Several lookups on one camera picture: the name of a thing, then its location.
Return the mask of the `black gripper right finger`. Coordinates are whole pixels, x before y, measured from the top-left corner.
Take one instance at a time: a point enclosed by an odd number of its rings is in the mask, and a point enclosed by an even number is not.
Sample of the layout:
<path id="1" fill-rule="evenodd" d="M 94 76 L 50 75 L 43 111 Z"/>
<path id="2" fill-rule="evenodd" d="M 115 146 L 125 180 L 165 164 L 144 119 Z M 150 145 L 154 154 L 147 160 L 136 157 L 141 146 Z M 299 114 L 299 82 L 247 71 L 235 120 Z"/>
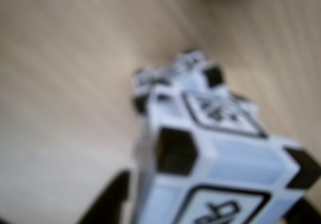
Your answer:
<path id="1" fill-rule="evenodd" d="M 302 197 L 290 205 L 282 219 L 285 223 L 320 224 L 320 210 L 306 197 Z"/>

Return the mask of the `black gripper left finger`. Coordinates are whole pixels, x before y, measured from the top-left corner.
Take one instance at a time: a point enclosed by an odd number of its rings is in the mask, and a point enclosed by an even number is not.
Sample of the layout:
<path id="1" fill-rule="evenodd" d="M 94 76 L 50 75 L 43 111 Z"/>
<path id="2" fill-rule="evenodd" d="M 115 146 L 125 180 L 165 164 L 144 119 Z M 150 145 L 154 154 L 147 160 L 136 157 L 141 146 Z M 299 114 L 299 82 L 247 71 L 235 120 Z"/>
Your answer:
<path id="1" fill-rule="evenodd" d="M 95 197 L 77 223 L 134 223 L 134 174 L 120 170 Z"/>

